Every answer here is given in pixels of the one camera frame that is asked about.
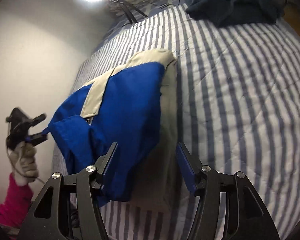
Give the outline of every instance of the silver bolt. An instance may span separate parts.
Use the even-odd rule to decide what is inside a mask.
[[[87,172],[93,172],[95,169],[96,169],[95,166],[88,166],[88,167],[86,167],[86,171]]]
[[[239,177],[240,179],[243,179],[245,176],[246,175],[242,171],[237,172],[237,177]]]
[[[202,170],[202,171],[205,171],[205,172],[208,172],[208,171],[211,171],[211,168],[210,168],[208,165],[203,165],[203,166],[201,167],[201,170]]]
[[[57,178],[59,178],[60,176],[61,176],[61,174],[60,174],[59,172],[55,172],[55,173],[52,174],[52,178],[53,178],[53,179],[57,179]]]

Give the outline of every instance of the white wall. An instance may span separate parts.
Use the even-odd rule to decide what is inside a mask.
[[[5,153],[7,124],[15,106],[30,117],[46,112],[45,128],[69,95],[79,65],[112,23],[102,4],[80,0],[3,0],[0,4],[0,203],[11,171]],[[40,178],[51,175],[54,141],[37,147]],[[42,185],[32,183],[35,195]]]

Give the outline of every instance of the pink sleeve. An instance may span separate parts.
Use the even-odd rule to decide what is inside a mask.
[[[32,196],[29,185],[19,187],[11,173],[6,199],[0,204],[0,224],[20,228],[28,213]]]

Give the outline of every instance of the beige glove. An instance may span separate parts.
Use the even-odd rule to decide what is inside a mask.
[[[12,167],[13,175],[18,186],[34,182],[39,176],[34,158],[35,153],[36,149],[30,143],[21,142],[10,154],[9,158],[15,167],[15,169]]]

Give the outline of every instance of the bed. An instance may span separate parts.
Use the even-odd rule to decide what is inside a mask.
[[[181,0],[163,10],[146,4],[149,18],[124,17],[80,67],[73,91],[134,53],[166,48],[177,58],[178,140],[219,172],[243,171],[260,194],[281,239],[300,220],[300,39],[283,20],[275,25],[217,29],[194,21]],[[55,149],[53,170],[67,174]],[[111,201],[101,208],[112,239],[186,239],[198,198],[178,174],[171,213]],[[216,239],[222,238],[221,195]]]

